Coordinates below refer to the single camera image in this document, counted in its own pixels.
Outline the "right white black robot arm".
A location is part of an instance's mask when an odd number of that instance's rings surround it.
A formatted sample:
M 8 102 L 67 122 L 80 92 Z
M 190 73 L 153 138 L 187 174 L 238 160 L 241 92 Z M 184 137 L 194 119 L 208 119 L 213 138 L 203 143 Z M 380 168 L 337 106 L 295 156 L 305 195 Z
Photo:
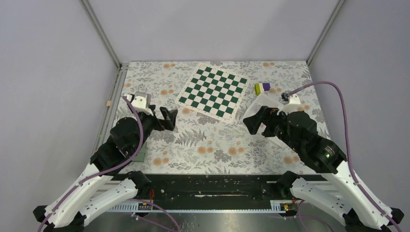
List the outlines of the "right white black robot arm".
M 303 111 L 285 113 L 277 108 L 263 106 L 243 119 L 250 134 L 256 134 L 265 125 L 264 137 L 277 137 L 300 160 L 330 182 L 339 192 L 336 197 L 311 186 L 299 175 L 287 171 L 278 181 L 281 198 L 292 196 L 307 201 L 339 221 L 348 232 L 387 232 L 398 227 L 403 212 L 386 206 L 365 189 L 350 170 L 347 156 L 333 141 L 320 136 L 316 122 Z

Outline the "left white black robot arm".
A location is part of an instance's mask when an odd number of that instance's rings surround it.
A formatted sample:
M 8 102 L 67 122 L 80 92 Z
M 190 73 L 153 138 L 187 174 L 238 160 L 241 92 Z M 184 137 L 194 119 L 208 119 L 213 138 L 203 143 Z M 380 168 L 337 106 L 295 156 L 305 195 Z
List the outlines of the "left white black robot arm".
M 178 110 L 160 107 L 160 112 L 162 119 L 142 112 L 121 118 L 70 188 L 51 204 L 33 210 L 40 223 L 38 231 L 82 232 L 92 220 L 114 205 L 134 197 L 152 197 L 151 182 L 141 171 L 130 171 L 116 187 L 97 197 L 93 195 L 131 163 L 153 131 L 174 130 Z

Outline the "green leather card holder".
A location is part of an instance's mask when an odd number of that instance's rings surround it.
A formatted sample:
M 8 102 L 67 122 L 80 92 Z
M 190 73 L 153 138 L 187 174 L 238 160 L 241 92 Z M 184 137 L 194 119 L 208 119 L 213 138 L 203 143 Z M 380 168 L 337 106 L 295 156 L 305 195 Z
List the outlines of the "green leather card holder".
M 147 152 L 146 143 L 144 143 L 139 151 L 139 153 L 132 159 L 132 162 L 143 163 L 145 160 Z

